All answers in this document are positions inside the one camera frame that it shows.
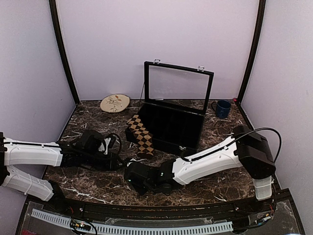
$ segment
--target marble tabletop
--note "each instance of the marble tabletop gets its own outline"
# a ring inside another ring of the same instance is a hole
[[[181,101],[188,106],[197,107],[198,101]],[[126,121],[138,109],[138,100],[132,100],[121,113],[105,113],[100,109],[100,101],[82,101],[72,115],[62,141],[79,137],[85,129],[94,129],[102,134],[117,133],[122,139],[121,158],[136,158],[136,144],[126,141]],[[245,124],[238,108],[232,103],[228,118],[215,117],[213,110],[207,109],[204,120],[199,151],[212,147],[227,138],[234,127]],[[175,155],[155,151],[151,160],[143,160],[147,165],[159,166],[161,162],[177,158]],[[124,206],[187,206],[207,203],[233,201],[254,196],[252,178],[241,168],[224,170],[198,179],[170,196],[164,194],[137,194],[123,179],[124,169],[118,171],[96,171],[80,167],[48,166],[44,179],[57,182],[64,195],[70,199]]]

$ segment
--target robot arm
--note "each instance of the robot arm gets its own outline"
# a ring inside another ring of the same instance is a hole
[[[83,133],[75,145],[70,143],[35,143],[4,138],[0,132],[0,185],[14,188],[44,201],[57,193],[63,196],[57,183],[41,180],[12,165],[34,164],[51,166],[91,165],[112,170],[118,167],[118,156],[110,153],[114,137],[103,136],[93,130]]]
[[[131,162],[124,178],[136,191],[163,192],[169,195],[173,189],[221,170],[244,166],[253,178],[256,198],[271,197],[271,176],[275,165],[265,137],[252,133],[235,141],[250,130],[245,126],[234,128],[234,135],[207,150],[189,157],[170,160],[160,167],[150,167]]]

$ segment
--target mug handle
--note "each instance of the mug handle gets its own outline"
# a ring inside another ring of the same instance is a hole
[[[213,107],[214,103],[217,105],[217,102],[214,101],[214,102],[211,103],[211,108],[213,109],[213,111],[216,111],[216,108],[214,109],[214,107]]]

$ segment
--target checkered sock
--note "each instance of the checkered sock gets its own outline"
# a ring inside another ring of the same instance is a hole
[[[128,127],[138,140],[139,152],[141,158],[150,159],[153,157],[152,134],[144,127],[139,115],[134,115],[133,118],[127,121]]]

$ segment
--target metal latch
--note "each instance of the metal latch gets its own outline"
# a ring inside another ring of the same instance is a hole
[[[160,63],[160,61],[161,61],[161,60],[159,60],[159,59],[155,59],[155,60],[153,61],[153,63],[158,65],[158,64]]]
[[[204,66],[198,66],[197,70],[203,72],[204,71]]]

